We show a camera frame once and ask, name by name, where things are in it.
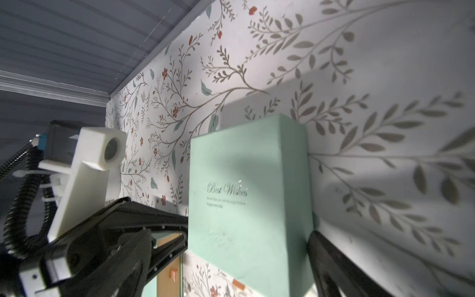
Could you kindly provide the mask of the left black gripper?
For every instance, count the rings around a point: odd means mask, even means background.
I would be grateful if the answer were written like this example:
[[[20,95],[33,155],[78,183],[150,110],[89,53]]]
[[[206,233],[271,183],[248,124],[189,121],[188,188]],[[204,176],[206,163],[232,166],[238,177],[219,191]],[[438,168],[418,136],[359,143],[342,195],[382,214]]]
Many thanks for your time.
[[[91,228],[120,233],[150,230],[152,253],[145,282],[151,281],[188,248],[187,217],[154,209],[130,198],[116,200],[72,230]],[[73,242],[70,238],[54,240],[37,248],[25,259],[13,256],[5,243],[1,243],[1,296],[74,296]]]

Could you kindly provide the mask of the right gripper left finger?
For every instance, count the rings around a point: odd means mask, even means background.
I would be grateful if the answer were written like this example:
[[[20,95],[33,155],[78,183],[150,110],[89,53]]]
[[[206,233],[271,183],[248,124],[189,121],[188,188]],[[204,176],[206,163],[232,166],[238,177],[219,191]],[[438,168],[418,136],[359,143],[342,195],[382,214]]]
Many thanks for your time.
[[[55,240],[71,276],[58,282],[61,297],[137,297],[145,284],[152,233],[140,229],[71,230]]]

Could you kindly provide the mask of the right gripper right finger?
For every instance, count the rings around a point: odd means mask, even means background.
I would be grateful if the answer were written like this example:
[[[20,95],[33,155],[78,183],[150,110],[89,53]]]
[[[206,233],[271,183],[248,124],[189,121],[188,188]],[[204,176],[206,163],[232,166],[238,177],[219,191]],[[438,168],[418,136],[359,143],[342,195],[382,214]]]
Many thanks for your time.
[[[389,297],[391,295],[320,232],[313,231],[310,234],[307,252],[320,297]]]

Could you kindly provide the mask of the mint jewelry box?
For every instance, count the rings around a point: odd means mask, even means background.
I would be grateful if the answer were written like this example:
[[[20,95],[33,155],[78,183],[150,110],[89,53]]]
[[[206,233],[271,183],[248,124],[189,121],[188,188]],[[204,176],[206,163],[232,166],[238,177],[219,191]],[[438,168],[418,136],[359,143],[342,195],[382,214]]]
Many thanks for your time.
[[[180,297],[181,258],[169,263],[156,277],[146,284],[142,297]]]
[[[196,137],[189,250],[265,297],[302,297],[313,277],[307,131],[285,115]]]

